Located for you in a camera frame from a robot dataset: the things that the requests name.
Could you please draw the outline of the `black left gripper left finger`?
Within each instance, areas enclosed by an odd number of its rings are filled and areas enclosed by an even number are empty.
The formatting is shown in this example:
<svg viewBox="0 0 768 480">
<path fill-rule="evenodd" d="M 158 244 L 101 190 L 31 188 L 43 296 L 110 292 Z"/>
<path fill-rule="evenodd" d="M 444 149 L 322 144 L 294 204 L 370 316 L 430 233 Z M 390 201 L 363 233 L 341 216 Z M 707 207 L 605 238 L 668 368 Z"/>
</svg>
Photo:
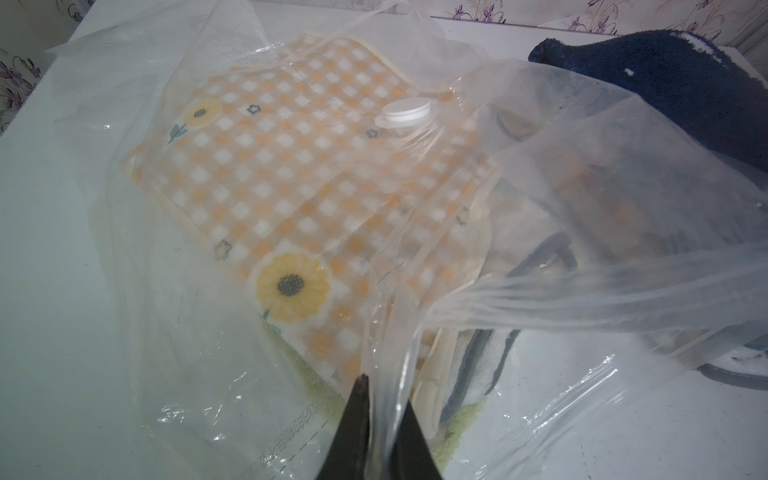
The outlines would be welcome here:
<svg viewBox="0 0 768 480">
<path fill-rule="evenodd" d="M 354 382 L 317 480 L 363 480 L 370 438 L 369 377 Z"/>
</svg>

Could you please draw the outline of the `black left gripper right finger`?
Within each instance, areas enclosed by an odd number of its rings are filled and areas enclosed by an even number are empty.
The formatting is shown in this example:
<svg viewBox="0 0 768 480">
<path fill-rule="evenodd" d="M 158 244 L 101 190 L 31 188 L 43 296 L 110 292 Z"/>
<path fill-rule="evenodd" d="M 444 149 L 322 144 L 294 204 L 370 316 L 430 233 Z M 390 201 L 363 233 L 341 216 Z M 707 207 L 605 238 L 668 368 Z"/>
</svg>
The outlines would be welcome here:
<svg viewBox="0 0 768 480">
<path fill-rule="evenodd" d="M 414 409 L 407 403 L 389 462 L 393 480 L 442 480 L 419 426 Z"/>
</svg>

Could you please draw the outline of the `clear plastic vacuum bag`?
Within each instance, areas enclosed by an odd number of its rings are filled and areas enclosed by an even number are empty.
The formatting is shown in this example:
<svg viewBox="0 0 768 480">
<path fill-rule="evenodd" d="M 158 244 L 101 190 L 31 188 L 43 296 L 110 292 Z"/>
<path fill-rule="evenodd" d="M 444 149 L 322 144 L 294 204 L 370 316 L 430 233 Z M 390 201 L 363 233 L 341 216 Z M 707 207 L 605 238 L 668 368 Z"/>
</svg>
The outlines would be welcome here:
<svg viewBox="0 0 768 480">
<path fill-rule="evenodd" d="M 538 479 L 767 331 L 767 195 L 406 3 L 168 2 L 53 49 L 143 479 Z"/>
</svg>

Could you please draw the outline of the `navy star pattern blanket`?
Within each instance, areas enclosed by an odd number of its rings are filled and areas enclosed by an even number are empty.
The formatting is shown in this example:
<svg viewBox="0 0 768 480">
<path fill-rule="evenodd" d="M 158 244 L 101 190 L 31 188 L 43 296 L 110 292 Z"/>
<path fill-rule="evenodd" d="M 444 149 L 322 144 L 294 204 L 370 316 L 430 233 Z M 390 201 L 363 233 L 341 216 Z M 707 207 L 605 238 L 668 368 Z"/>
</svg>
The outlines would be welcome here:
<svg viewBox="0 0 768 480">
<path fill-rule="evenodd" d="M 767 88 L 701 36 L 652 30 L 582 46 L 546 39 L 528 59 L 631 91 L 708 149 L 767 170 Z"/>
</svg>

